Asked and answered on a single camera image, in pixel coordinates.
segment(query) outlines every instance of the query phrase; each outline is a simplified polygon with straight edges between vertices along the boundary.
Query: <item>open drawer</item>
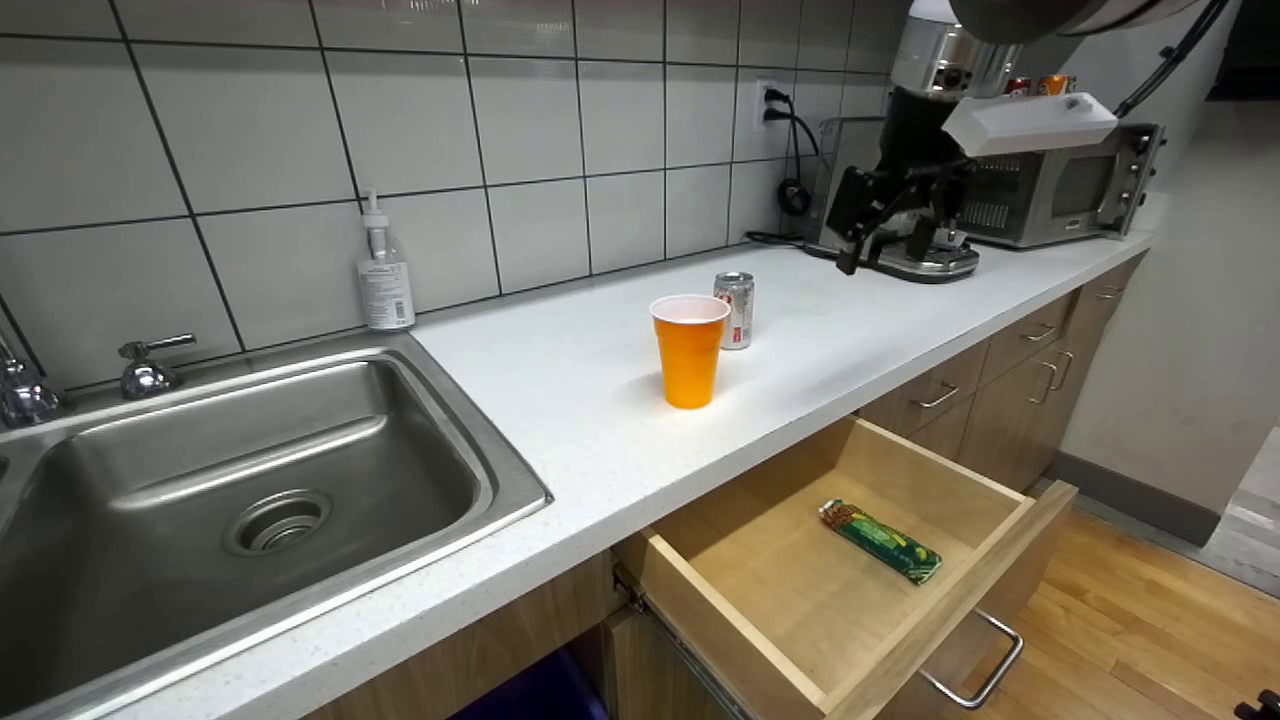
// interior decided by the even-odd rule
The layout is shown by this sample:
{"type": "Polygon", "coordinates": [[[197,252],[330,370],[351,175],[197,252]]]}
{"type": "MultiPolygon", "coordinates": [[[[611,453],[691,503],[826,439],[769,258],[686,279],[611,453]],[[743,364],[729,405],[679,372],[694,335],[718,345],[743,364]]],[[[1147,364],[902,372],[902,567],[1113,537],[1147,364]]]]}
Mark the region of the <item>open drawer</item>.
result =
{"type": "Polygon", "coordinates": [[[621,546],[635,593],[751,716],[877,716],[1071,503],[845,420],[621,546]],[[927,585],[817,521],[846,501],[942,555],[927,585]]]}

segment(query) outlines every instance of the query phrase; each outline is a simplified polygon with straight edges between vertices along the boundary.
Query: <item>kitchen counter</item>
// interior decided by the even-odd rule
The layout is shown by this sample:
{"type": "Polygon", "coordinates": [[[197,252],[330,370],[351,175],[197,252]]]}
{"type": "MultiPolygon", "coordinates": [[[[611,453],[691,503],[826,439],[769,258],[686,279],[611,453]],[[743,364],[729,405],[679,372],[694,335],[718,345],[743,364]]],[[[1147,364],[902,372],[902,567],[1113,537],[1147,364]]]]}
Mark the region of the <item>kitchen counter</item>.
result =
{"type": "Polygon", "coordinates": [[[981,274],[959,285],[839,277],[795,250],[736,250],[436,317],[414,342],[557,501],[136,698],[118,716],[298,716],[1145,250],[1147,233],[1045,252],[984,250],[981,274]],[[757,277],[757,345],[724,358],[713,408],[674,411],[660,402],[646,302],[708,290],[724,268],[757,277]]]}

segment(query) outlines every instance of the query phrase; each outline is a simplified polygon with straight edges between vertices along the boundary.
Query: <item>green object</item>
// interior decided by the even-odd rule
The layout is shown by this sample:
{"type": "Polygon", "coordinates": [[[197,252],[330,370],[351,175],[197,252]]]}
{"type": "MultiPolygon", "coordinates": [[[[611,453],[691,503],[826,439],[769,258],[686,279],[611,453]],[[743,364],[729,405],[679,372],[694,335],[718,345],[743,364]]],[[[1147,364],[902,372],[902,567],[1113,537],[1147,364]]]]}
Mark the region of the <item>green object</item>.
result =
{"type": "Polygon", "coordinates": [[[912,585],[925,585],[942,564],[941,551],[916,546],[912,537],[879,524],[877,518],[869,518],[869,514],[845,503],[845,501],[824,501],[824,510],[817,510],[817,518],[834,537],[845,537],[846,546],[871,551],[879,564],[895,567],[912,585]]]}

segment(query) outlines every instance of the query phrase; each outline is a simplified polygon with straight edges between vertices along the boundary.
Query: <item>stainless steel sink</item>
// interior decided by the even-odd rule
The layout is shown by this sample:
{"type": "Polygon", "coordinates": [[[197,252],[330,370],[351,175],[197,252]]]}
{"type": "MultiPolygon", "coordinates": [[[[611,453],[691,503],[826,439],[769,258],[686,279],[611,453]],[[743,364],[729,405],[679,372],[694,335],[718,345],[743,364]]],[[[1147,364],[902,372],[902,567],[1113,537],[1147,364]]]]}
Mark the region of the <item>stainless steel sink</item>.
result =
{"type": "Polygon", "coordinates": [[[541,503],[413,342],[0,437],[0,716],[118,704],[541,503]]]}

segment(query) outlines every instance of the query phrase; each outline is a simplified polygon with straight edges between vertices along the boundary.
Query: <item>orange cup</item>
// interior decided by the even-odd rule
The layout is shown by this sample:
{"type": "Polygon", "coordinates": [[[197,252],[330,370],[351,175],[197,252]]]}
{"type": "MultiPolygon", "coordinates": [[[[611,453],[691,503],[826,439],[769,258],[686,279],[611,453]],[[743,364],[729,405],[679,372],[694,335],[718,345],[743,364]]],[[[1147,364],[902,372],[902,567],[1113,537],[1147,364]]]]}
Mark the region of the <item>orange cup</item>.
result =
{"type": "Polygon", "coordinates": [[[708,292],[679,292],[646,306],[672,408],[713,405],[729,313],[730,309],[708,292]]]}

